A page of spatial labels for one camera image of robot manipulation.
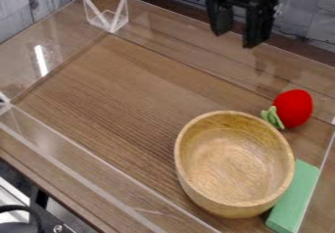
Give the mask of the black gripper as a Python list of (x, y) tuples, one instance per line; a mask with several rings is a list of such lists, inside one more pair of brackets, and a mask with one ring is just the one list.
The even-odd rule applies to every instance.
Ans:
[(209, 26), (216, 36), (233, 27), (233, 8), (244, 9), (241, 46), (252, 48), (271, 37), (279, 0), (205, 0)]

